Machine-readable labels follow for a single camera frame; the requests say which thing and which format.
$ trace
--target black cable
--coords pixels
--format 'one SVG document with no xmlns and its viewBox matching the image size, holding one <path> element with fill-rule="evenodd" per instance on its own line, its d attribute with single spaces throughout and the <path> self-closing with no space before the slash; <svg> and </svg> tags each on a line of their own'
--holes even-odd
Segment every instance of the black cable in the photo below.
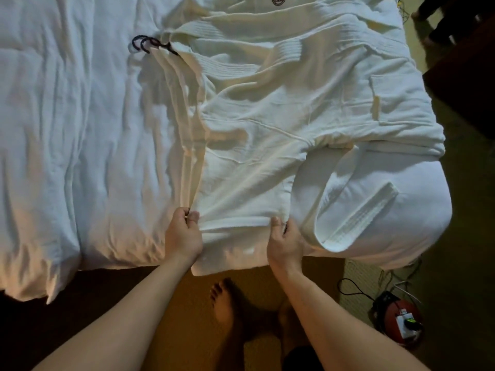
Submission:
<svg viewBox="0 0 495 371">
<path fill-rule="evenodd" d="M 341 289 L 341 286 L 342 286 L 342 281 L 344 280 L 348 280 L 350 282 L 352 282 L 354 284 L 354 286 L 357 288 L 357 290 L 359 290 L 360 293 L 344 293 Z M 370 295 L 366 294 L 365 292 L 363 292 L 358 286 L 357 284 L 352 281 L 351 279 L 348 279 L 347 277 L 344 277 L 343 279 L 340 279 L 339 281 L 337 281 L 337 290 L 339 291 L 339 293 L 343 294 L 343 295 L 364 295 L 366 297 L 368 297 L 369 299 L 371 299 L 373 302 L 375 301 Z"/>
</svg>

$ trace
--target dark trousers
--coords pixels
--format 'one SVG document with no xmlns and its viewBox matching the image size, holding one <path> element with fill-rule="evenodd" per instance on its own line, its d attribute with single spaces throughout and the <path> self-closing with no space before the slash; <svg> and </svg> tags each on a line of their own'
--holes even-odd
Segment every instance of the dark trousers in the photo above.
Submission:
<svg viewBox="0 0 495 371">
<path fill-rule="evenodd" d="M 428 18 L 449 0 L 425 0 L 419 7 L 422 19 Z M 437 43 L 448 43 L 449 37 L 455 35 L 473 22 L 473 18 L 483 10 L 483 0 L 456 0 L 450 7 L 436 29 L 430 34 L 430 39 Z"/>
</svg>

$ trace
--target hand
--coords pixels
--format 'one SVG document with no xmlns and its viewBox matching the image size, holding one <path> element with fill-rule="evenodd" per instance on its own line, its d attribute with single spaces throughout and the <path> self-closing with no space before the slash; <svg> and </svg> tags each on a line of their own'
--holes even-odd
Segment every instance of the hand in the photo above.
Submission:
<svg viewBox="0 0 495 371">
<path fill-rule="evenodd" d="M 295 221 L 288 219 L 285 232 L 280 218 L 273 217 L 271 224 L 266 255 L 273 274 L 279 277 L 281 273 L 301 272 L 302 256 L 309 245 L 301 236 Z"/>
<path fill-rule="evenodd" d="M 200 213 L 179 207 L 172 216 L 172 221 L 165 232 L 165 258 L 177 257 L 189 264 L 194 264 L 203 250 L 203 239 L 197 221 Z"/>
</svg>

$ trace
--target person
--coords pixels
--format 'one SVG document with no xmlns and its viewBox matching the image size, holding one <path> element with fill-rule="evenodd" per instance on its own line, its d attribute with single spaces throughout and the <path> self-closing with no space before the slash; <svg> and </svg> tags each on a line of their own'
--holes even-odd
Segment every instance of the person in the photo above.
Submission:
<svg viewBox="0 0 495 371">
<path fill-rule="evenodd" d="M 418 10 L 411 13 L 411 18 L 417 22 L 425 21 L 431 14 L 449 1 L 424 0 Z M 474 17 L 482 9 L 482 0 L 455 0 L 436 28 L 423 40 L 423 44 L 425 46 L 450 44 L 450 36 L 466 30 L 473 22 Z"/>
<path fill-rule="evenodd" d="M 178 208 L 165 233 L 165 258 L 119 303 L 56 349 L 34 370 L 136 371 L 182 276 L 201 254 L 198 212 Z M 279 312 L 283 370 L 427 370 L 408 351 L 340 307 L 301 270 L 308 247 L 289 219 L 273 218 L 269 265 L 287 294 Z M 244 370 L 244 323 L 228 280 L 211 289 L 224 332 L 212 370 Z"/>
</svg>

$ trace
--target mattress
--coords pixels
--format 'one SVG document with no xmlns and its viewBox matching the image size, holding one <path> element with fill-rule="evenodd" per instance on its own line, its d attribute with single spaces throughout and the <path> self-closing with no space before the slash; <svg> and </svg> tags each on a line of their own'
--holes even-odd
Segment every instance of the mattress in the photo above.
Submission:
<svg viewBox="0 0 495 371">
<path fill-rule="evenodd" d="M 10 296 L 51 302 L 78 269 L 163 259 L 183 152 L 163 70 L 130 42 L 180 24 L 180 4 L 0 0 L 0 288 Z M 371 149 L 319 222 L 338 227 L 384 181 L 397 197 L 348 249 L 313 255 L 397 268 L 447 227 L 449 190 L 436 158 Z M 299 168 L 299 224 L 344 153 L 322 148 Z M 232 230 L 193 272 L 264 265 L 266 239 L 266 227 Z"/>
</svg>

